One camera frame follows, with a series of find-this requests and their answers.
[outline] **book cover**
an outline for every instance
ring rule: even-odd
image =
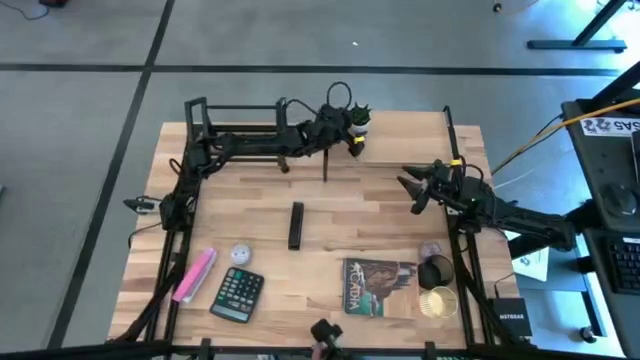
[[[343,265],[347,314],[412,318],[418,303],[416,264],[349,258]]]

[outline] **black remote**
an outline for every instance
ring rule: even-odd
[[[289,226],[289,250],[300,250],[302,215],[304,215],[304,204],[294,202],[291,211],[291,225]]]
[[[231,267],[209,312],[227,320],[247,323],[262,291],[264,277]]]

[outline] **floor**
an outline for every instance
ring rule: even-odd
[[[35,0],[4,1],[43,12]],[[503,3],[510,12],[527,2]],[[456,123],[481,126],[496,165],[563,101],[593,96],[640,54],[629,36],[638,12],[620,11],[597,34],[625,39],[623,54],[531,51],[529,39],[575,36],[596,0],[541,0],[515,15],[491,5],[71,0],[36,21],[0,6],[0,319],[11,324],[0,326],[0,352],[49,344],[83,243],[95,249],[63,344],[104,340],[135,225],[122,200],[143,193],[160,126],[183,120],[185,100],[263,104],[282,95],[318,106],[343,80],[374,109],[450,105]],[[563,213],[588,197],[564,133],[494,182],[503,198],[541,211]],[[540,347],[621,356],[610,319],[607,338],[576,339],[587,323],[578,294],[522,294]]]

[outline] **wooden table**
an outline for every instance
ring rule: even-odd
[[[322,181],[322,153],[288,159],[288,174],[273,163],[230,163],[203,181],[189,263],[207,247],[218,250],[218,260],[192,303],[181,304],[174,344],[199,345],[209,337],[216,346],[308,347],[313,343],[311,325],[326,318],[342,327],[341,344],[349,348],[419,349],[425,341],[438,348],[466,348],[459,312],[436,320],[419,310],[414,319],[369,318],[342,310],[344,258],[418,262],[418,248],[425,241],[440,242],[451,258],[444,209],[432,201],[421,215],[411,214],[410,199],[396,180],[401,165],[451,160],[444,114],[378,111],[372,118],[360,159],[351,158],[343,145],[330,150],[327,183]],[[480,128],[456,126],[456,132],[460,153],[480,166],[490,182]],[[162,197],[172,191],[177,176],[168,161],[181,158],[185,133],[184,123],[164,124],[146,195]],[[305,203],[300,251],[287,250],[293,201]],[[154,215],[141,216],[138,227],[158,221]],[[477,242],[485,289],[492,295],[494,282],[513,271],[511,257],[495,230],[483,230]],[[150,299],[163,243],[159,227],[133,239],[110,337],[121,334]],[[265,277],[248,324],[208,312],[231,266],[229,250],[237,243],[253,250],[247,269]],[[518,296],[514,277],[499,286],[502,296]],[[456,291],[455,284],[450,288]],[[475,301],[470,303],[475,338],[481,342],[478,309]],[[166,313],[165,307],[157,338],[164,333]]]

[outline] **metal bar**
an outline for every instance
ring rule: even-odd
[[[277,110],[274,105],[207,105],[210,110]]]
[[[462,262],[462,264],[463,266],[460,269],[460,277],[458,278],[458,281],[462,281],[464,283],[464,285],[467,287],[467,289],[475,299],[476,303],[478,303],[480,311],[485,313],[487,319],[489,320],[489,323],[491,324],[491,326],[493,326],[493,329],[495,329],[496,335],[498,335],[498,337],[500,338],[502,345],[524,344],[523,342],[519,341],[511,333],[511,330],[509,330],[509,328],[507,328],[500,321],[500,318],[491,307],[489,301],[486,298],[480,296],[480,291],[478,290],[478,287],[471,277],[469,270],[467,270],[466,266],[464,266],[464,262]]]
[[[490,346],[485,344],[475,344],[469,347],[467,356],[472,359],[495,359],[495,360],[620,360],[619,357],[576,354],[564,351],[542,350],[533,346]]]
[[[473,279],[478,285],[478,290],[480,291],[480,295],[483,298],[487,297],[486,291],[484,289],[484,280],[482,279],[482,270],[480,269],[480,258],[478,256],[478,246],[476,244],[476,236],[473,233],[467,232],[467,253],[469,254],[469,260],[471,263],[471,272],[473,274]],[[495,339],[493,338],[493,332],[491,331],[491,327],[489,326],[489,322],[485,314],[480,311],[480,323],[482,324],[482,335],[484,336],[484,343],[493,345],[495,344]]]
[[[274,125],[214,125],[218,132],[259,132],[275,133],[278,128]]]
[[[166,341],[106,343],[100,345],[75,346],[59,349],[30,350],[0,354],[3,360],[120,360],[142,359],[170,354],[173,347]]]
[[[228,162],[278,162],[278,158],[273,157],[273,155],[265,155],[265,156],[271,156],[271,157],[270,158],[268,157],[261,157],[261,158],[232,157],[231,159],[228,160]]]
[[[211,353],[211,339],[203,338],[200,342],[200,350],[198,351],[198,360],[211,360],[213,354]]]
[[[451,142],[451,155],[453,159],[460,158],[460,151],[458,150],[458,139],[456,138],[456,130],[453,127],[453,119],[451,118],[451,109],[449,105],[445,106],[442,110],[447,117],[447,132],[449,133],[449,141]]]
[[[0,63],[0,71],[5,67]],[[617,69],[325,65],[154,65],[154,73],[405,74],[479,76],[618,76]]]
[[[596,311],[595,302],[593,297],[591,296],[591,292],[582,291],[580,292],[582,295],[582,301],[584,302],[584,308],[587,310],[587,317],[589,318],[589,324],[591,325],[591,330],[595,336],[603,336],[604,327],[601,326],[600,315]]]
[[[173,291],[176,291],[176,289],[178,288],[178,285],[182,281],[182,278],[184,277],[184,273],[187,268],[187,257],[189,256],[189,247],[191,245],[192,229],[193,229],[192,227],[188,227],[182,233],[182,242],[180,243],[180,253],[178,255],[179,258],[176,260],[176,263],[174,265],[174,266],[178,266],[177,268],[178,281],[176,281],[173,287]],[[180,307],[180,303],[177,301],[171,300],[171,302],[169,303],[169,313],[167,315],[167,326],[164,329],[164,338],[163,338],[164,340],[169,341],[169,343],[173,341],[173,335],[175,334],[176,320],[178,318],[179,307]]]
[[[193,122],[193,107],[198,104],[206,105],[207,99],[199,97],[184,102],[184,119],[187,123],[187,144],[191,144],[196,138],[196,126]]]
[[[627,2],[627,0],[609,0],[600,12],[587,24],[582,32],[573,41],[573,46],[584,46],[609,19]]]
[[[632,89],[640,82],[640,61],[618,76],[611,84],[591,99],[589,107],[592,110],[611,104],[616,98]]]
[[[457,221],[456,216],[446,215],[447,228],[449,229],[449,242],[451,243],[451,254],[453,255],[453,268],[456,273],[456,288],[458,290],[458,303],[460,306],[460,318],[462,320],[462,330],[464,332],[464,340],[467,347],[475,344],[473,335],[473,322],[471,320],[471,310],[469,309],[469,297],[467,296],[467,289],[462,282],[463,277],[462,267],[464,261],[462,260],[462,252],[460,250],[460,243],[458,242],[458,228],[455,226]]]
[[[156,286],[154,292],[160,289],[162,280],[167,276],[169,270],[169,262],[171,261],[171,249],[173,249],[173,242],[175,240],[175,231],[167,231],[164,236],[164,246],[162,247],[162,256],[160,257],[160,264],[158,265],[158,276],[156,277]],[[144,334],[144,341],[153,341],[156,335],[156,327],[158,325],[158,316],[160,312],[156,312],[149,320],[147,330]]]
[[[198,345],[177,345],[174,346],[175,354],[197,355],[201,347]],[[352,355],[370,356],[422,356],[424,348],[420,349],[385,349],[385,348],[342,348]],[[302,355],[311,357],[310,347],[276,347],[276,346],[211,346],[210,353],[213,355]],[[466,357],[469,352],[465,349],[436,349],[438,357]]]
[[[572,40],[529,40],[527,48],[531,50],[612,50],[619,54],[627,49],[624,40],[590,40],[581,46],[573,45]]]
[[[276,126],[283,131],[287,127],[287,109],[284,106],[285,98],[276,101]]]

